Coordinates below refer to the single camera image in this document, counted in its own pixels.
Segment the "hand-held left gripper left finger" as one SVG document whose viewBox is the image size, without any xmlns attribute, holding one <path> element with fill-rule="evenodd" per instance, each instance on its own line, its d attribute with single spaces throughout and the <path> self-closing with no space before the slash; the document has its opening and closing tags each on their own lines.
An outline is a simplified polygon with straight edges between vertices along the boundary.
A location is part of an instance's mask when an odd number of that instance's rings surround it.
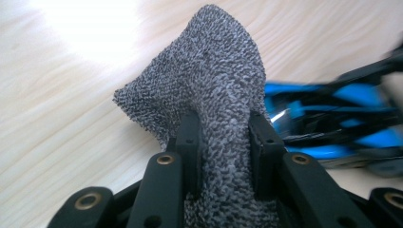
<svg viewBox="0 0 403 228">
<path fill-rule="evenodd" d="M 190 111 L 166 150 L 149 160 L 126 228 L 183 228 L 185 198 L 201 189 L 202 127 Z"/>
</svg>

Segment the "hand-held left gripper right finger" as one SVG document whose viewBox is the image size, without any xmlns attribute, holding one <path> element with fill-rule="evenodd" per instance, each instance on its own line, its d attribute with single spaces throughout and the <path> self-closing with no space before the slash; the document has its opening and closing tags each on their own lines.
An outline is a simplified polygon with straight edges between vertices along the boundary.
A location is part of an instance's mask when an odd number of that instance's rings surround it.
<svg viewBox="0 0 403 228">
<path fill-rule="evenodd" d="M 316 159 L 286 150 L 262 114 L 248 128 L 255 198 L 277 202 L 281 228 L 375 228 Z"/>
</svg>

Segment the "blue and black toy car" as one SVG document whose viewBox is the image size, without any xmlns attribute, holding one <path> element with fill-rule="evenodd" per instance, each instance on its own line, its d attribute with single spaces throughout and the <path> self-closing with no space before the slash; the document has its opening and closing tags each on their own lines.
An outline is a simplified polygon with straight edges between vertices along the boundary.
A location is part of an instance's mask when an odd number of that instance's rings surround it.
<svg viewBox="0 0 403 228">
<path fill-rule="evenodd" d="M 364 167 L 403 177 L 403 111 L 377 85 L 268 82 L 264 103 L 290 152 L 327 168 Z"/>
</svg>

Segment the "grey towel cloth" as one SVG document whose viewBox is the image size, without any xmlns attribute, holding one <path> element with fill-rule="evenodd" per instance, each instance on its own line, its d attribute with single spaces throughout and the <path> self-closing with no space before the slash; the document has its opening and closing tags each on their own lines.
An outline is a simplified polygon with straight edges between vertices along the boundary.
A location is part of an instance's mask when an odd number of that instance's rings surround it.
<svg viewBox="0 0 403 228">
<path fill-rule="evenodd" d="M 201 121 L 201 196 L 185 203 L 186 228 L 277 228 L 276 205 L 255 199 L 248 121 L 264 113 L 265 69 L 245 28 L 215 5 L 202 7 L 180 37 L 114 102 L 162 147 L 190 110 Z"/>
</svg>

